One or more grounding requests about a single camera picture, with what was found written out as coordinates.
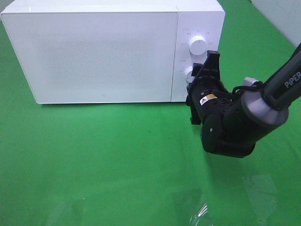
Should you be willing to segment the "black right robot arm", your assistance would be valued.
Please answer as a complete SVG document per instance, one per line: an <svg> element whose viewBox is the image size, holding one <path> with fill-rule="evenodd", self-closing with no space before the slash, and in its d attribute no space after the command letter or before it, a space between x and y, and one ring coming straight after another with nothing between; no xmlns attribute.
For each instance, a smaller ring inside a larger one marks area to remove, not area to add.
<svg viewBox="0 0 301 226"><path fill-rule="evenodd" d="M220 77L220 54L208 51L203 64L192 66L186 104L191 123L201 125L203 149L243 158L256 142L286 123L289 106L301 95L301 49L265 82L246 77L227 91Z"/></svg>

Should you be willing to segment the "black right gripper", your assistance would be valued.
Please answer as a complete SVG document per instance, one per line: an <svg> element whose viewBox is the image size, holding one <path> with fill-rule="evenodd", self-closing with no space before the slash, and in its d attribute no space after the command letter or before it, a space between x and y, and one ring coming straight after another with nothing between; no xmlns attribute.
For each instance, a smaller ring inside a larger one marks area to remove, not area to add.
<svg viewBox="0 0 301 226"><path fill-rule="evenodd" d="M191 120L204 120L211 114L222 115L230 107L233 94L228 92L220 78L220 53L207 51L204 64L193 63L191 76L195 83L187 86L186 105L190 107Z"/></svg>

